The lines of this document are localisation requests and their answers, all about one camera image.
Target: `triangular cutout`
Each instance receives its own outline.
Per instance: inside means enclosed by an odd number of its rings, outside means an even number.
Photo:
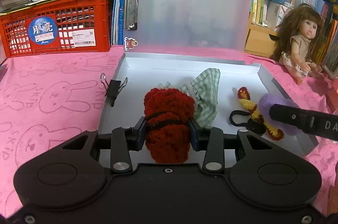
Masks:
[[[247,135],[246,138],[248,139],[251,147],[253,150],[272,150],[268,144],[260,141],[258,138],[252,135]]]
[[[81,150],[85,146],[85,143],[88,139],[88,135],[81,136],[74,141],[70,142],[68,145],[64,146],[64,150]]]

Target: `green plaid fabric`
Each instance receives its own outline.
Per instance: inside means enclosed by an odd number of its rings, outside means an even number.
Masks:
[[[221,72],[216,68],[204,70],[197,78],[177,88],[195,100],[194,118],[201,126],[210,126],[214,121],[217,110],[217,94]],[[176,88],[169,82],[159,84],[158,88]]]

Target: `red plastic basket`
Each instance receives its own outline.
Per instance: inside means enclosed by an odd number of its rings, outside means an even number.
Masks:
[[[0,37],[7,58],[42,53],[106,52],[109,50],[111,0],[58,0],[0,16]],[[53,48],[31,47],[26,19],[55,15],[59,40]],[[70,32],[94,29],[95,46],[75,47]]]

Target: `white label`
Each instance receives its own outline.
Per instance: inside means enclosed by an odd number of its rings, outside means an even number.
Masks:
[[[83,29],[72,31],[75,47],[94,47],[96,46],[94,29]]]
[[[46,41],[46,40],[50,40],[53,39],[53,32],[48,32],[45,34],[40,34],[40,35],[35,35],[35,42],[40,42],[40,41]]]

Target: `pink blanket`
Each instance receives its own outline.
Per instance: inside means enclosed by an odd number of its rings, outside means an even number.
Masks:
[[[329,112],[324,96],[331,87],[328,82],[307,78],[299,87],[271,60],[225,49],[167,49],[166,53],[262,63],[300,107]],[[122,54],[122,47],[113,47],[108,53],[25,56],[5,62],[8,70],[0,82],[0,214],[9,217],[21,207],[12,181],[20,165],[82,131],[97,128],[105,100],[100,74],[104,72],[110,80]],[[307,159],[322,174],[315,206],[325,214],[338,145],[318,140]]]

